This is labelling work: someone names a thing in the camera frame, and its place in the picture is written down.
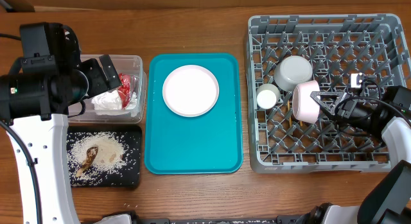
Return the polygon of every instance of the blue tray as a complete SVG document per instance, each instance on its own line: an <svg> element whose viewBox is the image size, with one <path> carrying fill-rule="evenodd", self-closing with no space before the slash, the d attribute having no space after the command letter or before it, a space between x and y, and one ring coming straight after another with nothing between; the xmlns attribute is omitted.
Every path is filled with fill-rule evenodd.
<svg viewBox="0 0 411 224"><path fill-rule="evenodd" d="M167 76L189 64L210 70L220 87L215 106L198 117L175 114L162 98ZM148 76L147 169L162 175L237 171L243 163L237 60L225 53L159 55L152 60Z"/></svg>

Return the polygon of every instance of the round white plate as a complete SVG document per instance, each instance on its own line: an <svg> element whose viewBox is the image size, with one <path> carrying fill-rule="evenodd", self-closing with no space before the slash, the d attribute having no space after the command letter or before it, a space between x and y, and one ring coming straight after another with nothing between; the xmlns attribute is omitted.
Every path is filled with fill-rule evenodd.
<svg viewBox="0 0 411 224"><path fill-rule="evenodd" d="M185 65L172 71L162 86L167 107L184 117L196 117L216 104L220 88L215 76L198 65Z"/></svg>

